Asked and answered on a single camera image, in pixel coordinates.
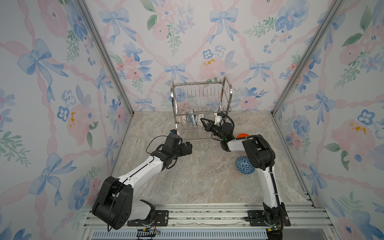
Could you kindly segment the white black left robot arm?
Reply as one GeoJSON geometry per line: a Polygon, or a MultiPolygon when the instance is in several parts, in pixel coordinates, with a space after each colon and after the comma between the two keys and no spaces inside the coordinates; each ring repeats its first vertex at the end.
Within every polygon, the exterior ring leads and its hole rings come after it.
{"type": "Polygon", "coordinates": [[[135,193],[153,176],[172,168],[179,157],[192,153],[193,145],[184,142],[176,130],[170,131],[165,142],[138,167],[118,178],[110,176],[104,180],[92,214],[106,223],[108,230],[118,230],[129,222],[153,226],[156,223],[155,205],[146,200],[135,202],[135,193]]]}

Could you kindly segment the aluminium corner post right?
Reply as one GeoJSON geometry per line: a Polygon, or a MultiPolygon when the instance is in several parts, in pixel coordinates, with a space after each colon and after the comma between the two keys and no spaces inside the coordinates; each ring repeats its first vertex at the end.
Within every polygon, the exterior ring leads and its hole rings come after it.
{"type": "Polygon", "coordinates": [[[277,116],[280,109],[283,108],[283,104],[286,98],[288,97],[291,89],[294,87],[299,76],[302,74],[305,67],[307,66],[307,63],[310,61],[310,58],[312,57],[314,52],[317,50],[319,42],[326,35],[328,28],[336,18],[337,13],[340,11],[340,8],[343,6],[344,2],[345,1],[343,0],[336,0],[331,2],[330,8],[326,12],[323,22],[319,25],[317,31],[313,36],[312,41],[309,43],[306,51],[304,52],[301,60],[299,61],[297,69],[293,72],[291,79],[288,81],[281,96],[278,98],[277,103],[275,104],[273,110],[271,111],[271,114],[273,117],[277,116]]]}

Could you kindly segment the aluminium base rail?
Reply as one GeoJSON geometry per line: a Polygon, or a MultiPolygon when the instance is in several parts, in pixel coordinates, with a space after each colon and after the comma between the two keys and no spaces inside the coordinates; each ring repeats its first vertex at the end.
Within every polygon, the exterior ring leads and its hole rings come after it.
{"type": "MultiPolygon", "coordinates": [[[[324,208],[310,201],[285,204],[289,225],[284,227],[285,240],[339,240],[335,226],[324,208]]],[[[149,232],[155,240],[267,240],[272,236],[266,227],[252,227],[245,220],[249,211],[261,211],[261,204],[184,204],[159,205],[168,211],[167,226],[157,225],[149,232]]],[[[141,227],[123,225],[108,231],[107,225],[89,214],[78,237],[80,240],[150,240],[141,227]]]]}

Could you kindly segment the orange plastic bowl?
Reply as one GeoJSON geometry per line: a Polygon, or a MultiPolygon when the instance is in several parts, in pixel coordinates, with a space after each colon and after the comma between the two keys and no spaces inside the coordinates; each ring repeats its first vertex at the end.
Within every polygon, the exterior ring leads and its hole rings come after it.
{"type": "Polygon", "coordinates": [[[238,136],[237,136],[237,139],[241,139],[241,138],[246,138],[246,137],[249,137],[250,135],[248,135],[248,134],[239,134],[238,136]]]}

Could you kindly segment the blue geometric pattern bowl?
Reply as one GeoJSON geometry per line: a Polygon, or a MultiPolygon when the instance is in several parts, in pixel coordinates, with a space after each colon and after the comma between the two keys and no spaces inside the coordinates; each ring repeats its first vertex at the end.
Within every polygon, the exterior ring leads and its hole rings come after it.
{"type": "Polygon", "coordinates": [[[246,156],[238,157],[235,161],[236,169],[244,175],[250,175],[255,172],[255,167],[246,156]]]}

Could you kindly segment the aluminium corner post left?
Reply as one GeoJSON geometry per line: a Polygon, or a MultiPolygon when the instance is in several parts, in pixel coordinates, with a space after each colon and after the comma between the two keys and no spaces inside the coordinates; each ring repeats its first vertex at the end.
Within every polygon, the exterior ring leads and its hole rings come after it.
{"type": "Polygon", "coordinates": [[[88,30],[90,31],[90,35],[91,37],[93,38],[94,42],[95,42],[95,45],[96,45],[96,48],[99,52],[99,54],[101,55],[101,58],[102,60],[104,61],[105,63],[105,66],[109,72],[109,74],[111,75],[112,77],[112,81],[113,83],[115,84],[116,88],[117,88],[117,91],[118,93],[120,94],[121,98],[122,98],[122,101],[124,103],[124,106],[127,108],[128,112],[129,112],[129,115],[131,117],[133,117],[134,115],[134,111],[132,109],[132,106],[131,104],[129,103],[129,99],[127,97],[127,94],[123,88],[123,85],[117,75],[117,71],[115,70],[115,68],[113,67],[113,63],[112,63],[112,60],[108,54],[108,51],[103,43],[103,40],[102,40],[102,37],[99,33],[99,30],[95,24],[95,21],[92,17],[92,14],[87,6],[87,3],[86,1],[83,1],[83,0],[74,0],[74,3],[76,5],[76,7],[78,8],[79,12],[80,12],[80,15],[82,16],[84,22],[85,22],[85,25],[86,27],[88,28],[88,30]]]}

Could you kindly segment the aluminium corner post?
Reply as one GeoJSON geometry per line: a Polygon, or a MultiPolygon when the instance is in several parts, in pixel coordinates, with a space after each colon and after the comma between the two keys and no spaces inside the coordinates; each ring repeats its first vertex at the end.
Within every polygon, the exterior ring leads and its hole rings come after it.
{"type": "Polygon", "coordinates": [[[113,67],[113,63],[112,63],[112,60],[108,54],[108,51],[103,43],[103,40],[102,40],[102,37],[99,33],[99,30],[95,24],[95,21],[92,17],[92,14],[87,6],[87,3],[86,1],[83,1],[83,0],[74,0],[74,3],[76,5],[76,7],[78,8],[79,12],[80,12],[80,15],[82,16],[84,22],[85,22],[85,25],[86,27],[88,28],[88,30],[90,31],[90,35],[91,37],[93,38],[94,42],[95,42],[95,45],[96,45],[96,48],[99,52],[99,54],[101,55],[101,58],[102,60],[104,61],[105,63],[105,66],[109,72],[109,74],[111,75],[112,77],[112,81],[113,83],[115,84],[116,88],[117,88],[117,91],[118,93],[120,94],[121,98],[122,98],[122,101],[124,103],[124,106],[127,108],[128,112],[129,112],[129,115],[131,117],[133,117],[134,115],[134,111],[132,109],[132,106],[131,104],[129,103],[129,99],[127,97],[127,94],[123,88],[123,85],[117,75],[117,71],[115,70],[115,68],[113,67]]]}
{"type": "Polygon", "coordinates": [[[291,79],[288,81],[281,96],[278,98],[277,103],[275,104],[273,110],[271,111],[271,114],[273,117],[277,116],[280,109],[283,108],[283,104],[286,98],[288,97],[291,89],[294,87],[299,76],[302,74],[305,67],[307,66],[307,63],[310,61],[310,58],[312,57],[314,52],[317,50],[319,42],[326,35],[328,28],[336,18],[337,13],[340,11],[340,8],[343,6],[344,2],[345,1],[343,0],[336,0],[331,2],[330,8],[326,12],[323,22],[319,25],[317,31],[313,36],[312,41],[309,43],[306,51],[304,52],[301,60],[299,61],[297,69],[293,72],[291,79]]]}

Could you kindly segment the maroon white pattern bowl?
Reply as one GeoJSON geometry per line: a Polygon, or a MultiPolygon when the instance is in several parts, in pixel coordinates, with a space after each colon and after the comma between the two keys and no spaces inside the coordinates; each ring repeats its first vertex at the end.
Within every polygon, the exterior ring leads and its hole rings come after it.
{"type": "Polygon", "coordinates": [[[188,120],[187,120],[186,115],[181,115],[180,118],[181,118],[182,126],[187,126],[188,125],[188,120]]]}

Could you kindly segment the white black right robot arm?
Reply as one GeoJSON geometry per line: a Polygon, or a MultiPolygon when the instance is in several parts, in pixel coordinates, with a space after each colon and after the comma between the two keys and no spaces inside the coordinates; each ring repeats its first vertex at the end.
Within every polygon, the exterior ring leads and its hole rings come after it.
{"type": "Polygon", "coordinates": [[[216,124],[215,121],[201,118],[206,132],[218,137],[221,147],[226,152],[245,152],[251,165],[256,169],[263,190],[263,216],[248,217],[247,221],[264,221],[272,231],[282,231],[287,222],[285,205],[280,201],[275,180],[276,154],[262,135],[234,135],[235,123],[226,114],[222,117],[229,122],[216,124]]]}

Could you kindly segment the blue floral bowl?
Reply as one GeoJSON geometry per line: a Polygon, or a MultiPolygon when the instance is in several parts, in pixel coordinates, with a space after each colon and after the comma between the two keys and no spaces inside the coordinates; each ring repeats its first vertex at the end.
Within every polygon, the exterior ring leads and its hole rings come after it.
{"type": "Polygon", "coordinates": [[[196,115],[195,114],[189,114],[189,115],[186,116],[186,118],[187,118],[187,121],[188,121],[189,125],[197,126],[196,115]]]}

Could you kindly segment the green pattern bowl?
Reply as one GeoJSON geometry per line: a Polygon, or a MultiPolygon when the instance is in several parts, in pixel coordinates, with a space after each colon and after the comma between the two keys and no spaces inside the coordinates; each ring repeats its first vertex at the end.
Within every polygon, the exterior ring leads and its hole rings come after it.
{"type": "Polygon", "coordinates": [[[204,114],[198,114],[196,116],[196,124],[199,128],[202,128],[203,127],[203,123],[202,123],[202,118],[204,118],[204,114]]]}

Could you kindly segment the steel wire dish rack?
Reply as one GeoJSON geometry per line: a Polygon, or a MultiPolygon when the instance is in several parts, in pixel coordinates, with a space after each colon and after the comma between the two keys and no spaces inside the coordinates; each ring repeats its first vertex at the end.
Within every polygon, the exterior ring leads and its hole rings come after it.
{"type": "Polygon", "coordinates": [[[171,80],[170,87],[175,129],[183,140],[210,140],[211,133],[204,127],[189,123],[182,126],[180,116],[204,114],[204,118],[215,121],[214,113],[228,114],[232,110],[233,87],[227,76],[189,84],[176,84],[171,80]]]}

